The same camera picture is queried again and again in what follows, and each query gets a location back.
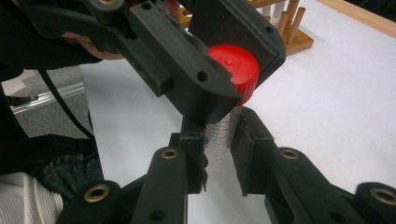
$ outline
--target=white table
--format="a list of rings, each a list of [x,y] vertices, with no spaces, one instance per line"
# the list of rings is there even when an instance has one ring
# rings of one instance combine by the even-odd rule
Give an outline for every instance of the white table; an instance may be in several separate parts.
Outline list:
[[[396,40],[315,1],[301,29],[312,49],[289,56],[246,104],[280,147],[301,150],[334,185],[396,188]],[[106,179],[144,175],[182,117],[125,61],[81,66]],[[189,196],[189,223],[269,223],[263,196],[243,198],[228,154],[208,192]]]

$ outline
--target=red cap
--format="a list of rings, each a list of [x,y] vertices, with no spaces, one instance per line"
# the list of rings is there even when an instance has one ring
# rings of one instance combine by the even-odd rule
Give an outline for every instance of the red cap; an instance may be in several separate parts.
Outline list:
[[[260,67],[256,58],[247,50],[233,45],[216,45],[209,49],[209,56],[223,65],[232,75],[231,82],[242,95],[238,105],[250,99],[256,89]]]

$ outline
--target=wooden peg board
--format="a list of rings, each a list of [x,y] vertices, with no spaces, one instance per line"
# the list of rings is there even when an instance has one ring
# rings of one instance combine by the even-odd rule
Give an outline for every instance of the wooden peg board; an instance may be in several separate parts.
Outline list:
[[[261,8],[261,7],[269,7],[271,5],[285,2],[285,0],[247,0],[253,7]],[[184,28],[188,28],[191,21],[191,13],[186,9],[181,9],[181,20],[180,24]],[[294,37],[294,40],[291,44],[287,44],[287,39],[290,34],[290,29],[285,29],[282,34],[282,39],[286,48],[286,55],[289,56],[291,54],[298,53],[305,49],[309,49],[314,44],[314,39],[309,35],[305,34],[301,30],[297,30],[297,33]]]

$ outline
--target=person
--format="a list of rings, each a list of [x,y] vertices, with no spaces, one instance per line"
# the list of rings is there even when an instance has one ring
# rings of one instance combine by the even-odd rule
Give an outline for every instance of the person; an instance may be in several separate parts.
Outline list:
[[[128,1],[133,6],[138,0]],[[48,38],[24,14],[22,1],[0,1],[0,82],[24,69],[50,70],[119,54],[102,52],[87,36]],[[177,0],[163,0],[179,20]],[[29,138],[0,85],[0,223],[51,223],[84,184],[103,179],[94,140],[57,135]]]

